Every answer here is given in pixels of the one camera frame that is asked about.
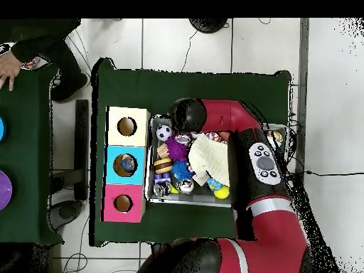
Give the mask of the person's hand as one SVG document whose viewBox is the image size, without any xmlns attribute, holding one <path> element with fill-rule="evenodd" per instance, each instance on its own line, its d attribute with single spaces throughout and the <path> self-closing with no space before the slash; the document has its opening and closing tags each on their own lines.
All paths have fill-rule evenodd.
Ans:
<svg viewBox="0 0 364 273">
<path fill-rule="evenodd" d="M 15 79 L 20 73 L 23 63 L 19 61 L 15 55 L 9 51 L 1 55 L 0 59 L 0 89 L 5 82 L 9 82 L 9 91 L 14 89 Z"/>
</svg>

